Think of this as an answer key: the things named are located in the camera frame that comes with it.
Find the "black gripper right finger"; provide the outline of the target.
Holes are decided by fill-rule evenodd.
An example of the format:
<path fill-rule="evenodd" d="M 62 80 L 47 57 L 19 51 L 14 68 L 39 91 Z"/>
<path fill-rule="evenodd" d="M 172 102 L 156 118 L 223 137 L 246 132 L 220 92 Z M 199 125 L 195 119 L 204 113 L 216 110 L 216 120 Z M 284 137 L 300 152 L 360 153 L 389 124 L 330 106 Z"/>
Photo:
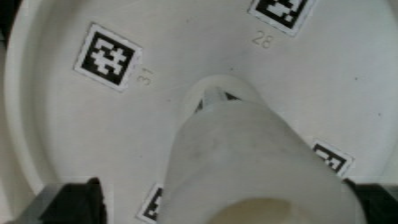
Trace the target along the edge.
<path fill-rule="evenodd" d="M 355 224 L 398 224 L 398 185 L 344 179 L 358 201 Z"/>

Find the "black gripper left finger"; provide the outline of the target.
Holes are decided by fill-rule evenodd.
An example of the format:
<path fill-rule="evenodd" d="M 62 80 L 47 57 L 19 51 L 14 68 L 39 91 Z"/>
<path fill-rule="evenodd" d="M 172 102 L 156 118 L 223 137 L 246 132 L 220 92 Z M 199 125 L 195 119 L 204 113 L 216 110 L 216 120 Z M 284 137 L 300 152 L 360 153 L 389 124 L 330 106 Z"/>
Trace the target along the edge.
<path fill-rule="evenodd" d="M 108 224 L 101 181 L 49 184 L 12 224 Z"/>

